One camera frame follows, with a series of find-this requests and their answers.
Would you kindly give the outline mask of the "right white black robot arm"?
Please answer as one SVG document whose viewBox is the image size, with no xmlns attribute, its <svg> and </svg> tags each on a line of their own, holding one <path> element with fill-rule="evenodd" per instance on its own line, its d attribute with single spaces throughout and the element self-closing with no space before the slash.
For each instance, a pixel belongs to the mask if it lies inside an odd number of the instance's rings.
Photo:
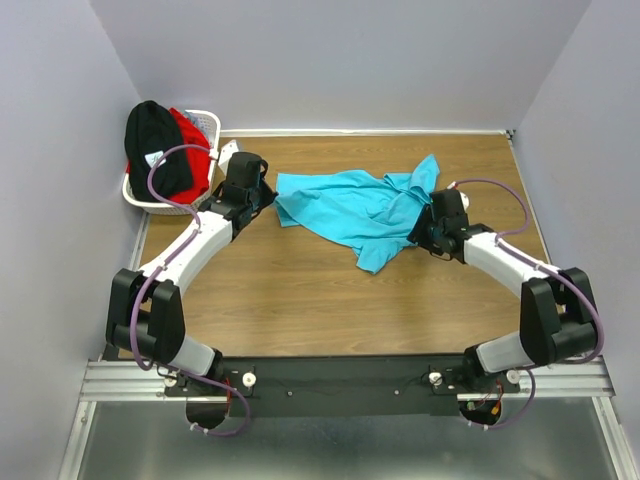
<svg viewBox="0 0 640 480">
<path fill-rule="evenodd" d="M 456 187 L 432 193 L 408 239 L 506 287 L 520 301 L 519 328 L 467 348 L 448 379 L 473 388 L 509 370 L 597 356 L 604 334 L 588 275 L 525 254 L 486 225 L 471 224 L 467 208 L 467 197 Z"/>
</svg>

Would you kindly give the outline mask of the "cyan t shirt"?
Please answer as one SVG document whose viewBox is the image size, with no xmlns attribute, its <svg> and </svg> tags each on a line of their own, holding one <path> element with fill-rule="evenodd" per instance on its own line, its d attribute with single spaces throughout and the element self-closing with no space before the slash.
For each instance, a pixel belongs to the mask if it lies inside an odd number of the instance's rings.
<svg viewBox="0 0 640 480">
<path fill-rule="evenodd" d="M 380 178 L 365 170 L 280 173 L 275 209 L 283 228 L 304 227 L 348 247 L 357 268 L 377 274 L 413 245 L 409 233 L 423 207 L 431 203 L 439 174 L 432 154 L 409 173 L 389 172 Z"/>
</svg>

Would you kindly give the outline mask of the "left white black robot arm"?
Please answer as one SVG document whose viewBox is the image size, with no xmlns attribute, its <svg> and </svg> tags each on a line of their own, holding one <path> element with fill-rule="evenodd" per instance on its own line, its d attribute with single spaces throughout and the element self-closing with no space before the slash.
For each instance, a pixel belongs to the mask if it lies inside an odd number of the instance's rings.
<svg viewBox="0 0 640 480">
<path fill-rule="evenodd" d="M 121 269 L 111 285 L 106 342 L 126 350 L 144 369 L 173 367 L 219 381 L 223 354 L 186 333 L 183 294 L 213 256 L 231 244 L 277 193 L 266 182 L 268 163 L 233 153 L 226 178 L 165 251 L 134 271 Z"/>
</svg>

